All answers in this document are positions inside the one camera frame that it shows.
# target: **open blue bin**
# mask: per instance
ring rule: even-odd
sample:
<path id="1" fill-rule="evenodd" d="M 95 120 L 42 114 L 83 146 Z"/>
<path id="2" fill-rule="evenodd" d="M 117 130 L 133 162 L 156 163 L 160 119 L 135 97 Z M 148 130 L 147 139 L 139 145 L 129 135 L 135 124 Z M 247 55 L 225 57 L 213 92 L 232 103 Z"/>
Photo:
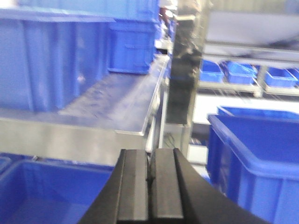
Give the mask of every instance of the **open blue bin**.
<path id="1" fill-rule="evenodd" d="M 299 220 L 299 123 L 209 115 L 211 182 L 274 224 Z"/>
<path id="2" fill-rule="evenodd" d="M 268 86 L 292 88 L 298 79 L 286 69 L 269 68 L 265 81 Z"/>
<path id="3" fill-rule="evenodd" d="M 75 224 L 110 174 L 106 169 L 19 161 L 0 177 L 0 223 Z"/>
<path id="4" fill-rule="evenodd" d="M 18 0 L 22 6 L 95 12 L 118 19 L 158 19 L 158 0 Z"/>
<path id="5" fill-rule="evenodd" d="M 68 165 L 72 167 L 84 167 L 84 168 L 95 168 L 100 170 L 112 171 L 114 167 L 111 166 L 103 166 L 98 164 L 92 164 L 88 162 L 81 162 L 81 161 L 71 161 L 71 160 L 59 160 L 59 159 L 52 159 L 52 158 L 44 158 L 44 157 L 36 157 L 31 155 L 22 155 L 22 154 L 12 154 L 12 153 L 0 153 L 0 158 L 9 159 L 11 163 L 15 163 L 21 160 L 38 160 L 41 162 L 46 162 L 48 164 L 54 165 Z"/>
<path id="6" fill-rule="evenodd" d="M 288 71 L 299 80 L 299 70 L 298 69 L 288 69 Z"/>
<path id="7" fill-rule="evenodd" d="M 156 24 L 133 20 L 116 20 L 110 24 L 110 72 L 149 72 L 155 53 Z"/>
<path id="8" fill-rule="evenodd" d="M 218 64 L 204 60 L 200 69 L 199 78 L 204 82 L 217 82 L 222 83 L 224 73 Z"/>
<path id="9" fill-rule="evenodd" d="M 257 70 L 249 64 L 226 62 L 223 64 L 228 82 L 235 84 L 253 84 Z"/>
<path id="10" fill-rule="evenodd" d="M 113 19 L 63 10 L 0 9 L 0 107 L 62 109 L 107 70 Z"/>
<path id="11" fill-rule="evenodd" d="M 219 115 L 299 120 L 299 114 L 290 111 L 264 110 L 264 109 L 228 107 L 228 106 L 220 106 L 217 109 Z"/>

